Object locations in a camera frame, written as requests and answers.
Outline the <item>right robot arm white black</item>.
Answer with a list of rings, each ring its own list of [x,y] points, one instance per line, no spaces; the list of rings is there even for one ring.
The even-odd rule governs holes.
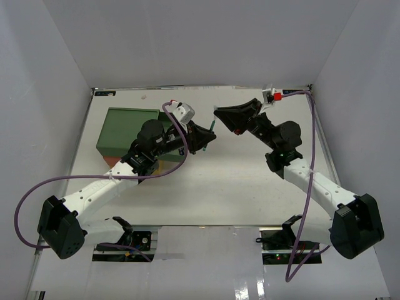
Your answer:
[[[369,194],[359,196],[312,170],[297,151],[301,128],[294,121],[274,125],[257,99],[246,104],[219,107],[214,115],[233,133],[251,133],[271,148],[266,162],[271,172],[304,191],[329,216],[320,223],[293,216],[282,224],[282,241],[297,249],[304,241],[332,246],[341,256],[353,259],[384,239],[377,201]]]

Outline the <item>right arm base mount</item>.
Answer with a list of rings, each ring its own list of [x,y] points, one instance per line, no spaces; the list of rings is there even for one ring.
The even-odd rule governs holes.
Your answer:
[[[288,265],[293,242],[286,238],[282,229],[262,230],[255,241],[261,246],[264,266]],[[300,241],[292,263],[298,265],[311,252],[313,246],[313,242]]]

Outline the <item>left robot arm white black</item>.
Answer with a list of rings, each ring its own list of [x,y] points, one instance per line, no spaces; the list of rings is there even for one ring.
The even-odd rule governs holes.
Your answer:
[[[137,186],[159,167],[158,157],[178,149],[194,154],[216,139],[216,135],[190,121],[165,129],[161,121],[146,121],[126,155],[97,180],[78,192],[43,204],[38,233],[60,259],[70,258],[84,245],[111,244],[118,249],[132,246],[133,229],[121,217],[92,221],[91,216],[126,189]]]

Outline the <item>green drawer cabinet box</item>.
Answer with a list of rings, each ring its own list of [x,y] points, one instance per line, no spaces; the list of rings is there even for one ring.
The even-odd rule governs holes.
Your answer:
[[[96,143],[96,149],[113,168],[129,150],[143,123],[159,117],[158,109],[110,107]]]

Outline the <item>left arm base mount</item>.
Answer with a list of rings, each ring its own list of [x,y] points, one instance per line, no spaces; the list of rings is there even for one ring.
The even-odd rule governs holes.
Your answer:
[[[117,242],[119,246],[97,245],[92,261],[113,263],[150,263],[155,256],[158,232],[133,231],[128,237]]]

